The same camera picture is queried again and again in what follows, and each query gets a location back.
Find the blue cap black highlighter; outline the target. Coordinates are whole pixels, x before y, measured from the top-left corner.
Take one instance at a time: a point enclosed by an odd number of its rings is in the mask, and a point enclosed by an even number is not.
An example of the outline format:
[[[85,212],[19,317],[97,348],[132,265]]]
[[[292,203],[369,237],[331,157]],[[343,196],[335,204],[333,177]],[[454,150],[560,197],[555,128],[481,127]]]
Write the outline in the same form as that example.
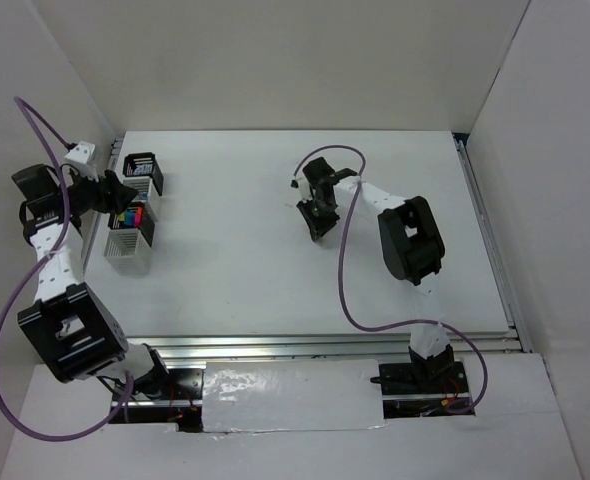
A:
[[[134,225],[134,218],[135,214],[131,211],[126,211],[124,213],[124,219],[122,220],[123,224],[127,227],[132,227]]]

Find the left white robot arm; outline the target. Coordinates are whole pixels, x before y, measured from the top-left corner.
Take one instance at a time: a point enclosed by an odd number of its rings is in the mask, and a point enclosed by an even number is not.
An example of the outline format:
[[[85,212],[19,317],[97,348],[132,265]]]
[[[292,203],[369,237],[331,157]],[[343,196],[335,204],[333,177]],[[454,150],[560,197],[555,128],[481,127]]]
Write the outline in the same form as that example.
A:
[[[19,210],[25,240],[33,247],[38,285],[18,325],[57,380],[105,377],[159,400],[172,390],[172,374],[152,347],[133,345],[83,274],[81,217],[88,211],[122,214],[136,198],[112,171],[89,179],[71,174],[70,185],[55,169],[36,164],[12,177],[25,199]]]

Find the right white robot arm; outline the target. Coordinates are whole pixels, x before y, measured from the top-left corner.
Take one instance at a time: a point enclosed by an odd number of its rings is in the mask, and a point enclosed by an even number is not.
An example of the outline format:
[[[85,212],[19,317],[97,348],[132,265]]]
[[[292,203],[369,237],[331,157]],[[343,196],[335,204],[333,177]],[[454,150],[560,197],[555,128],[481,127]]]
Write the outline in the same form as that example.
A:
[[[291,187],[301,199],[301,213],[312,241],[321,240],[340,221],[339,207],[347,214],[340,240],[337,283],[340,306],[348,322],[358,330],[380,333],[410,327],[411,379],[423,392],[435,391],[454,364],[448,329],[437,320],[410,319],[379,327],[359,324],[351,315],[344,289],[344,260],[354,214],[375,222],[383,262],[398,281],[418,288],[442,268],[445,246],[428,201],[422,196],[405,198],[390,194],[363,180],[350,168],[336,170],[322,157],[303,160],[295,170]]]

